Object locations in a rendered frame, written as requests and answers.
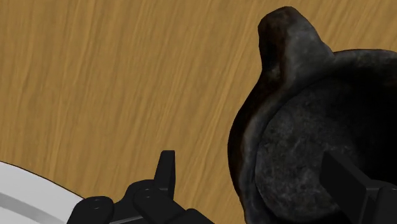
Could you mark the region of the white plate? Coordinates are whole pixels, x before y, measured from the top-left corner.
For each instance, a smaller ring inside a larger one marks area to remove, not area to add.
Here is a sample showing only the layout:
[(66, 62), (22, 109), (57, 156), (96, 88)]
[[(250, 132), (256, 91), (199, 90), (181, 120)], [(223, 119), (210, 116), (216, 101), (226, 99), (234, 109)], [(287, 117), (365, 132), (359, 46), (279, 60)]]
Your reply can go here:
[(0, 161), (0, 224), (66, 224), (82, 199), (46, 178)]

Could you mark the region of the dark cast iron pan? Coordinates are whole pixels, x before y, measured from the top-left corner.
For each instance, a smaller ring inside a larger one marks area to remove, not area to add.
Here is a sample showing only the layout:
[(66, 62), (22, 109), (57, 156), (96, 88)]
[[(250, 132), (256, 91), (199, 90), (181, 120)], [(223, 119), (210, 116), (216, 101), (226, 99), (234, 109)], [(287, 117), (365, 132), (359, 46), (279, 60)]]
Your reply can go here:
[(233, 121), (228, 166), (246, 224), (350, 224), (319, 183), (323, 153), (397, 185), (397, 53), (333, 52), (295, 8), (258, 25), (261, 75)]

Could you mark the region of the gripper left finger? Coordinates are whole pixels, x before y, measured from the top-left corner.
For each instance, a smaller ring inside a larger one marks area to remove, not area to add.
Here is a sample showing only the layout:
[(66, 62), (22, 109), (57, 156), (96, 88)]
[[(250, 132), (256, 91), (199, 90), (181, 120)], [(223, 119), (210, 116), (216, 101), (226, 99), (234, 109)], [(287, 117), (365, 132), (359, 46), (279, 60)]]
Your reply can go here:
[(132, 183), (123, 198), (88, 197), (78, 202), (67, 224), (214, 224), (196, 209), (173, 200), (176, 184), (175, 151), (160, 154), (153, 179)]

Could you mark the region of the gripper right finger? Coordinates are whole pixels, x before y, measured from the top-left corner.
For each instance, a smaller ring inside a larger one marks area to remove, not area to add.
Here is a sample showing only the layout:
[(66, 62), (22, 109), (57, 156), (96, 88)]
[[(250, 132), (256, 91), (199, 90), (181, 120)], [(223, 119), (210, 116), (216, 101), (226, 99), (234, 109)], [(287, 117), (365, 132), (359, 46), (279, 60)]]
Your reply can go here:
[(352, 224), (397, 224), (397, 186), (370, 179), (342, 154), (324, 152), (319, 181)]

